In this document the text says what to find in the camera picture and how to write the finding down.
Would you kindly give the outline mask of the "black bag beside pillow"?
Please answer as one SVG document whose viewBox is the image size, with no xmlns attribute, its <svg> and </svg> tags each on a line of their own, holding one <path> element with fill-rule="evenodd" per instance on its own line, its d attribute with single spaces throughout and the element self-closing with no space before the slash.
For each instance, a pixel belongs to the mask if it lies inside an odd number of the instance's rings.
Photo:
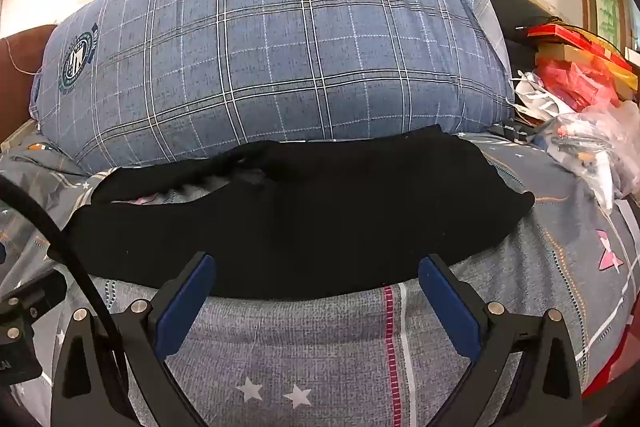
<svg viewBox="0 0 640 427">
<path fill-rule="evenodd" d="M 500 25 L 513 72 L 535 68 L 537 46 L 526 35 L 529 27 L 548 23 L 552 15 L 529 0 L 490 0 Z"/>
</svg>

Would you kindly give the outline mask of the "clear plastic bags pile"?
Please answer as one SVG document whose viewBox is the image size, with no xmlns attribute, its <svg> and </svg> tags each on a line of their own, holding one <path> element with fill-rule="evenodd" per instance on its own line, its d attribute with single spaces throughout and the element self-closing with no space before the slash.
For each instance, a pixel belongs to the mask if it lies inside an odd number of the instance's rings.
<svg viewBox="0 0 640 427">
<path fill-rule="evenodd" d="M 583 179 L 607 213 L 639 191 L 639 107 L 631 101 L 598 103 L 579 113 L 549 92 L 532 72 L 518 72 L 521 114 L 539 117 L 533 142 Z"/>
</svg>

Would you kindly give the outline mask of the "brown wooden headboard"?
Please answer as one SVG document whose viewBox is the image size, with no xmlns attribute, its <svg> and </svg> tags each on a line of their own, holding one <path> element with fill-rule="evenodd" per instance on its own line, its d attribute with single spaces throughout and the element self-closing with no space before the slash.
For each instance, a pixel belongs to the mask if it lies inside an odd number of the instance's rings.
<svg viewBox="0 0 640 427">
<path fill-rule="evenodd" d="M 55 25 L 43 25 L 1 38 L 0 140 L 29 120 L 28 106 L 35 73 Z"/>
</svg>

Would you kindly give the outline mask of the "red orange gift boxes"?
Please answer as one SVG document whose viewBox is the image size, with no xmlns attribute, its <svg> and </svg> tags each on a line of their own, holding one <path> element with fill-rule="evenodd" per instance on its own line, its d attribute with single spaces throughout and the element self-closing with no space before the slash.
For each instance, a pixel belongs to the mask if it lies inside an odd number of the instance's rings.
<svg viewBox="0 0 640 427">
<path fill-rule="evenodd" d="M 526 27 L 524 38 L 536 48 L 534 73 L 542 87 L 575 112 L 637 98 L 639 79 L 631 64 L 592 32 L 552 22 Z"/>
</svg>

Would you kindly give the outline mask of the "blue plaid pillow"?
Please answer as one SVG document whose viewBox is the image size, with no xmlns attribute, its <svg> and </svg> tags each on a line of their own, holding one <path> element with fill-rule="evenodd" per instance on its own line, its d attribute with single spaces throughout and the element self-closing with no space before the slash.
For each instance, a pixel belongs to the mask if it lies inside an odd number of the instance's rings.
<svg viewBox="0 0 640 427">
<path fill-rule="evenodd" d="M 490 0 L 94 0 L 52 32 L 30 111 L 97 172 L 260 140 L 477 132 L 513 99 Z"/>
</svg>

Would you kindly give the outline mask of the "black pants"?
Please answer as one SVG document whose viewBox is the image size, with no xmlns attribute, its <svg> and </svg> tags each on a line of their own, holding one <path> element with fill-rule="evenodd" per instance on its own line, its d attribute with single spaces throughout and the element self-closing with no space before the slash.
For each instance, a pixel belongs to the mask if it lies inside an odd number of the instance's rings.
<svg viewBox="0 0 640 427">
<path fill-rule="evenodd" d="M 430 254 L 455 265 L 498 246 L 534 202 L 434 126 L 120 168 L 63 233 L 102 279 L 160 287 L 203 251 L 217 297 L 305 300 L 410 280 Z"/>
</svg>

